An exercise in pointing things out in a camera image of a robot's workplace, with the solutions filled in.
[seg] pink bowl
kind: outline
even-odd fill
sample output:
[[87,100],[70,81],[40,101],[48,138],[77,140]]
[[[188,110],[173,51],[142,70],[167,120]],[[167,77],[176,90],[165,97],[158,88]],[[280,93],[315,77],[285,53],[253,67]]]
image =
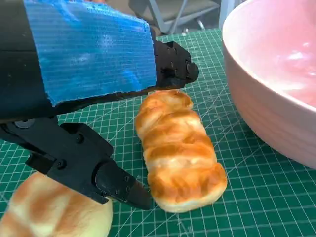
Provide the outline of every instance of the pink bowl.
[[233,101],[249,127],[316,168],[316,0],[248,0],[223,27]]

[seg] grid lines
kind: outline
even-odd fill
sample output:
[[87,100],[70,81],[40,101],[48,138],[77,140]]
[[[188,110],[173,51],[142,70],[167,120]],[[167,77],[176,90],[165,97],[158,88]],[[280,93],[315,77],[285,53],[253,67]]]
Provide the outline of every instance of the grid lines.
[[[212,206],[182,214],[115,203],[110,237],[316,236],[316,170],[282,156],[259,139],[237,112],[227,86],[220,30],[167,35],[191,53],[200,69],[190,95],[228,175],[223,196]],[[147,183],[134,118],[144,97],[89,106],[59,116],[83,122],[114,147],[118,165]],[[18,185],[30,174],[28,152],[0,142],[0,217]]]

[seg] toy bread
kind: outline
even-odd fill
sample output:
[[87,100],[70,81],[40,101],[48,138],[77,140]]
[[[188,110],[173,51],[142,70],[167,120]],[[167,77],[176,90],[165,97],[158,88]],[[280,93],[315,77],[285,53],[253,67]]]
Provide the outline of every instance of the toy bread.
[[0,236],[106,237],[112,218],[111,200],[100,205],[35,172],[14,192],[0,221]]
[[135,119],[156,204],[181,213],[216,202],[227,187],[223,166],[190,97],[157,91],[141,104]]

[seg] screw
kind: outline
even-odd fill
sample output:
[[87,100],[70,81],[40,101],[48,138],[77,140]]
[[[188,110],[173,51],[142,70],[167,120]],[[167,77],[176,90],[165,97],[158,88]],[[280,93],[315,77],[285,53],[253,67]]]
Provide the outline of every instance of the screw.
[[57,169],[63,169],[66,167],[66,162],[62,159],[57,163]]

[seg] bowl rim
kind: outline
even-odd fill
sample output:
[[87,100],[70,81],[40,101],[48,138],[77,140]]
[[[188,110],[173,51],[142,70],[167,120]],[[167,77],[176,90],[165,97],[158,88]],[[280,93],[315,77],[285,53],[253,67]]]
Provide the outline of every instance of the bowl rim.
[[316,113],[316,107],[309,105],[299,99],[296,99],[295,97],[283,92],[283,91],[278,91],[276,89],[273,89],[269,86],[267,86],[264,81],[262,79],[260,79],[260,77],[252,70],[250,70],[243,62],[242,60],[239,59],[239,57],[237,57],[236,55],[233,55],[231,53],[231,50],[229,49],[229,47],[227,46],[227,44],[225,43],[226,41],[229,40],[229,29],[228,29],[228,24],[233,20],[232,18],[234,18],[238,12],[246,7],[248,4],[252,4],[253,2],[256,1],[260,1],[260,0],[247,0],[241,4],[239,4],[234,10],[232,10],[232,12],[227,16],[226,20],[224,21],[223,24],[223,29],[222,29],[222,38],[223,38],[223,44],[225,45],[225,48],[227,49],[227,52],[229,53],[229,55],[232,57],[232,59],[237,62],[237,64],[248,74],[250,75],[252,78],[254,78],[257,82],[259,82],[262,86],[264,86],[266,89],[272,91],[273,93],[279,94],[281,97],[283,97],[284,99],[296,104],[297,106],[304,108],[306,110],[309,110],[313,113]]

